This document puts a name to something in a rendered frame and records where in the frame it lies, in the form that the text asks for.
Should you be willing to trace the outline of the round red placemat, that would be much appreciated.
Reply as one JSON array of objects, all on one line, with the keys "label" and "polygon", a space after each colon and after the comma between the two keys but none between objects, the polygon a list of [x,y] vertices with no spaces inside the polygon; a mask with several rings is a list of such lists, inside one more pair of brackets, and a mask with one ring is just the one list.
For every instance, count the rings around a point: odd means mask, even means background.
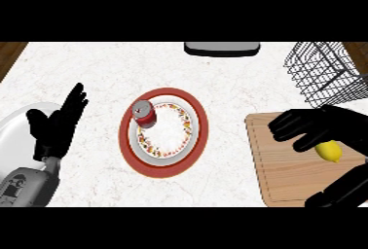
[{"label": "round red placemat", "polygon": [[153,166],[152,164],[146,163],[134,154],[129,145],[129,137],[128,137],[128,126],[131,121],[131,107],[128,107],[119,124],[119,131],[118,131],[118,142],[119,142],[119,150],[121,155],[125,159],[126,164],[129,165],[131,169],[140,173],[141,175],[152,177],[152,178],[166,178],[178,175],[183,173],[190,166],[194,164],[206,143],[208,138],[208,120],[203,108],[200,106],[199,101],[196,98],[181,89],[174,88],[159,88],[153,89],[146,92],[137,99],[150,99],[152,97],[160,95],[172,95],[181,98],[186,103],[190,105],[193,112],[197,117],[197,138],[193,143],[193,148],[189,151],[187,155],[178,160],[175,163],[171,163],[165,166]]}]

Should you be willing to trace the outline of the grey and black appliance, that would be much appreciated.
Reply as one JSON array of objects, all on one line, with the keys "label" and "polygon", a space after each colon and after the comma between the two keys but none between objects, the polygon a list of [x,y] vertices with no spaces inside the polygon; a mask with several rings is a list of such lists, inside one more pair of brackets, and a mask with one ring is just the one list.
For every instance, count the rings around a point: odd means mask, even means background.
[{"label": "grey and black appliance", "polygon": [[190,55],[242,57],[256,55],[258,42],[184,42],[183,51]]}]

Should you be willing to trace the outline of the wooden cutting board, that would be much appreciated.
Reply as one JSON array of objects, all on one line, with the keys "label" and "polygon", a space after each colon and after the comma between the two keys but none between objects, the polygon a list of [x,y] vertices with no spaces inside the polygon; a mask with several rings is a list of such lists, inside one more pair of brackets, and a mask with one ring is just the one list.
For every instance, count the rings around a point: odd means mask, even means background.
[{"label": "wooden cutting board", "polygon": [[364,163],[364,156],[342,143],[338,163],[322,160],[313,149],[296,153],[290,147],[295,138],[285,142],[273,139],[267,124],[277,116],[261,113],[243,118],[259,194],[268,207],[301,207],[304,200]]}]

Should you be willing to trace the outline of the red can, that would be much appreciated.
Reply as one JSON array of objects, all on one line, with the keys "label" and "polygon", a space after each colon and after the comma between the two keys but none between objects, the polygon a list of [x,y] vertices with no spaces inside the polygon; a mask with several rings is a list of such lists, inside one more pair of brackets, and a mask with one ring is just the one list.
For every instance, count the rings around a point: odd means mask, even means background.
[{"label": "red can", "polygon": [[156,123],[156,114],[153,105],[147,100],[137,100],[131,106],[131,116],[135,124],[141,128],[153,127]]}]

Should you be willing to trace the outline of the white plate with floral rim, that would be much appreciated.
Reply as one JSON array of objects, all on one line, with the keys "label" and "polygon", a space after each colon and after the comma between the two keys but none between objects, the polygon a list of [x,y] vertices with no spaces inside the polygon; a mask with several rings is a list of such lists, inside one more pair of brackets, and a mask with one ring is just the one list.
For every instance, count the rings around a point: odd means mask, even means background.
[{"label": "white plate with floral rim", "polygon": [[156,114],[150,128],[129,120],[128,140],[132,154],[147,164],[163,167],[178,162],[196,143],[199,123],[193,107],[174,95],[149,98]]}]

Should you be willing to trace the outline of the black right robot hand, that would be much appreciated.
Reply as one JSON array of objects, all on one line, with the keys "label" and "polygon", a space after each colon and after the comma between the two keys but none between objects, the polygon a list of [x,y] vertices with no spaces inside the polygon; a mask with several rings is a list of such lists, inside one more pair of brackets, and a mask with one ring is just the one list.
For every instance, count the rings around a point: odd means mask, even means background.
[{"label": "black right robot hand", "polygon": [[335,140],[368,157],[368,116],[338,106],[289,109],[268,122],[268,129],[277,142],[301,135],[292,143],[298,153]]}]

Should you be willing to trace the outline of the yellow lemon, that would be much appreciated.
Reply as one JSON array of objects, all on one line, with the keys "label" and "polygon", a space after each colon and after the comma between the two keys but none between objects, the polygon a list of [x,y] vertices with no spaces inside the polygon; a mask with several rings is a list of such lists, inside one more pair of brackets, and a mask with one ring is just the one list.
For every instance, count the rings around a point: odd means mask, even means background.
[{"label": "yellow lemon", "polygon": [[327,142],[319,143],[314,146],[314,151],[317,156],[333,163],[339,162],[341,159],[341,147],[335,140],[330,140]]}]

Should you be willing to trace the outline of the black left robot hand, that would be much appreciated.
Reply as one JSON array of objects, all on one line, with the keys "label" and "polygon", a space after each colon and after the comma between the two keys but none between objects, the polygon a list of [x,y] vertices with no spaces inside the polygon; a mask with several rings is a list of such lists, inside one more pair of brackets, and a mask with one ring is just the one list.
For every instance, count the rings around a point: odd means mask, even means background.
[{"label": "black left robot hand", "polygon": [[66,155],[87,102],[82,84],[76,83],[61,107],[50,116],[45,116],[38,109],[26,111],[29,134],[35,139],[33,160],[47,157],[60,159]]}]

